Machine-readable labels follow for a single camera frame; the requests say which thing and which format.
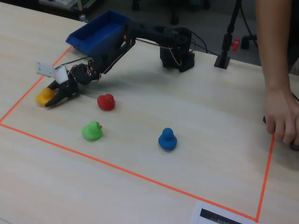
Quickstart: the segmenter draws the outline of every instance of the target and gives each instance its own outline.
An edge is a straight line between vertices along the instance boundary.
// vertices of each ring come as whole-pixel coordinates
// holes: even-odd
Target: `blue rubber duck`
[[[162,131],[158,142],[163,149],[172,151],[176,147],[178,140],[174,136],[173,130],[171,128],[166,128]]]

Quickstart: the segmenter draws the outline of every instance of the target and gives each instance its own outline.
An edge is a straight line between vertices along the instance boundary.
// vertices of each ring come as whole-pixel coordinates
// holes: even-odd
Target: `rubber duck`
[[[104,111],[113,110],[115,107],[115,100],[111,94],[101,95],[98,97],[98,105]]]
[[[162,131],[158,142],[163,149],[172,151],[176,147],[178,140],[174,136],[173,130],[171,128],[165,128]]]
[[[97,121],[92,121],[82,128],[82,135],[87,140],[97,140],[102,135],[102,126]]]
[[[40,94],[36,96],[36,102],[40,105],[45,106],[45,104],[54,97],[54,90],[50,88],[44,88]]]

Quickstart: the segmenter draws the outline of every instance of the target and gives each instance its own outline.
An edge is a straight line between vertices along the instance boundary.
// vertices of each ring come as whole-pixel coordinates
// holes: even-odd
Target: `green rubber duck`
[[[102,135],[102,126],[97,121],[90,122],[82,128],[82,134],[87,140],[97,140]]]

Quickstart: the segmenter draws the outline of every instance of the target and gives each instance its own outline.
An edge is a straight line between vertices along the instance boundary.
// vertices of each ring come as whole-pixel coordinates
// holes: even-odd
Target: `red rubber duck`
[[[115,100],[111,94],[101,95],[98,97],[98,105],[104,111],[113,110],[115,107]]]

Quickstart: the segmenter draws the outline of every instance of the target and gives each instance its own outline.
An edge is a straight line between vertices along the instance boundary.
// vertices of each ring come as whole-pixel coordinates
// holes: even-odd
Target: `human arm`
[[[299,145],[299,106],[292,96],[287,46],[292,0],[256,0],[257,40],[265,78],[267,131]]]

